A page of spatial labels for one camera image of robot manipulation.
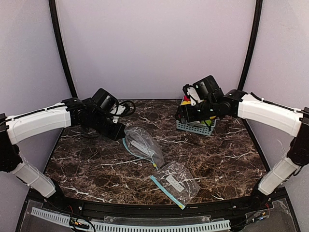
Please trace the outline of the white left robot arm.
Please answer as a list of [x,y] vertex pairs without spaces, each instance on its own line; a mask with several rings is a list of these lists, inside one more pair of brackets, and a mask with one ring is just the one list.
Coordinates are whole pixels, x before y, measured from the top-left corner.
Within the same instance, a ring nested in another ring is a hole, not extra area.
[[12,173],[43,197],[54,197],[60,193],[55,183],[20,156],[18,143],[48,131],[74,126],[93,129],[117,141],[125,137],[125,125],[118,120],[127,116],[129,111],[126,102],[119,102],[100,88],[93,97],[84,100],[70,98],[17,116],[1,114],[0,170]]

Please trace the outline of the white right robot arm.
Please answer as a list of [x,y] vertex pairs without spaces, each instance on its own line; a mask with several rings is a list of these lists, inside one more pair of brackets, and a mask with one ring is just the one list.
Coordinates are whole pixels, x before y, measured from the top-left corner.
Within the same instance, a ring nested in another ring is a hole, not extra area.
[[252,120],[293,137],[285,156],[258,182],[254,198],[265,198],[279,185],[309,163],[309,109],[291,108],[233,89],[224,94],[209,75],[183,86],[190,103],[178,107],[176,119],[185,124],[211,117],[232,116]]

